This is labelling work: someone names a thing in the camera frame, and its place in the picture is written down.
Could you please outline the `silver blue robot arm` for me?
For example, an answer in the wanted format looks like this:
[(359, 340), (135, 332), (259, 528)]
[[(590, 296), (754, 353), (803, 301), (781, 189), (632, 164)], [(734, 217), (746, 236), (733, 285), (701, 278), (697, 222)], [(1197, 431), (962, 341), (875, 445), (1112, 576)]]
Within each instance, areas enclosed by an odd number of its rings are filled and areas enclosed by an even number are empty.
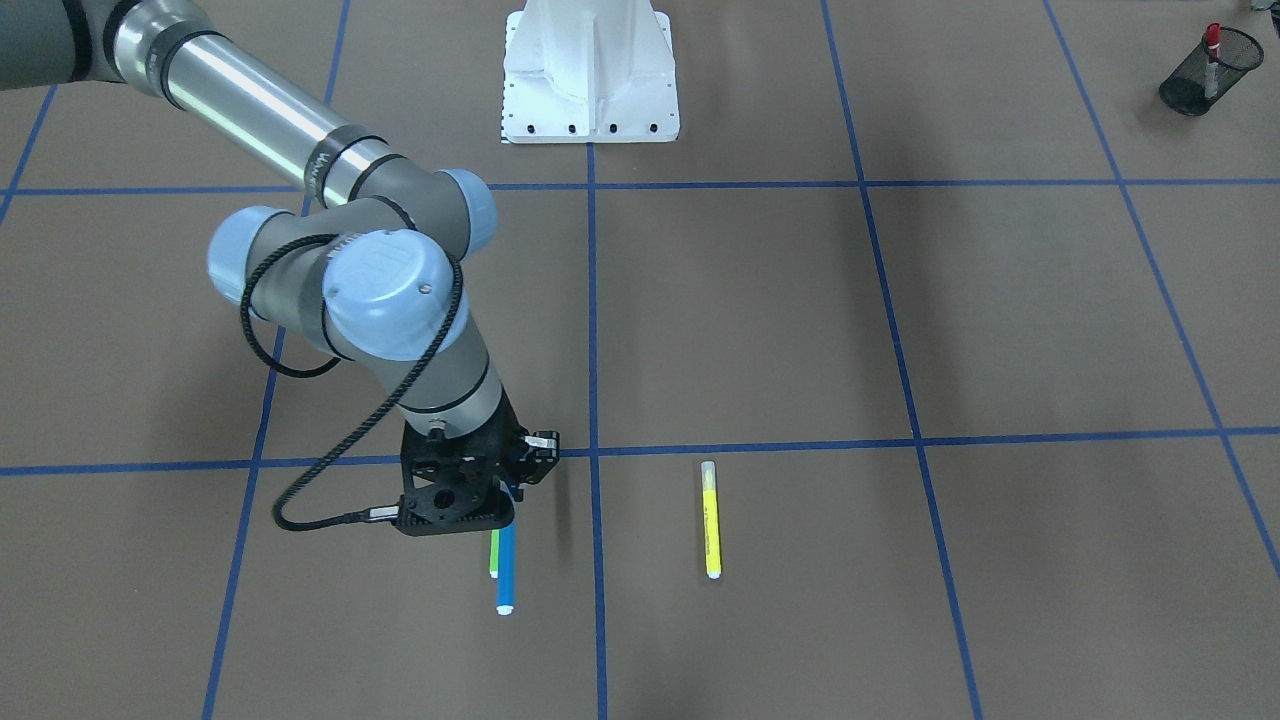
[[(224, 135), (302, 190), (310, 214), (252, 206), (207, 249), (250, 350), (310, 379), (349, 363), (385, 398), (276, 497), (283, 530), (387, 523), (412, 536), (512, 530), (559, 461), (553, 430), (515, 414), (471, 315), (462, 264), (497, 232), (472, 172), (428, 172), (221, 33), (192, 1), (5, 1), (3, 88), (129, 86)], [(399, 414), (402, 491), (387, 506), (296, 520), (287, 505)]]

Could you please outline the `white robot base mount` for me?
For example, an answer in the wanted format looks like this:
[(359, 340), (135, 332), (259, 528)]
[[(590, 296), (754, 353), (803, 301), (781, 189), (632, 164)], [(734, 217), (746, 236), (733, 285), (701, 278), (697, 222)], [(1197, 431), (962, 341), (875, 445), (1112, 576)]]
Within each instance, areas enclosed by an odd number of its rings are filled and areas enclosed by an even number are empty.
[(527, 1), (504, 27), (502, 141), (680, 137), (672, 24), (652, 3)]

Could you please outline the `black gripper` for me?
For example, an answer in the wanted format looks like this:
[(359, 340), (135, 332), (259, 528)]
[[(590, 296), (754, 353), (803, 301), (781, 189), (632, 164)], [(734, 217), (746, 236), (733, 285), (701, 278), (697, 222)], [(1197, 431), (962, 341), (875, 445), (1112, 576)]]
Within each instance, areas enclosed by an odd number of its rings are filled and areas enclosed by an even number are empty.
[(403, 492), (390, 524), (411, 537), (499, 530), (515, 521), (524, 489), (561, 460), (561, 433), (529, 430), (506, 396), (476, 430), (448, 437), (406, 424), (399, 447)]

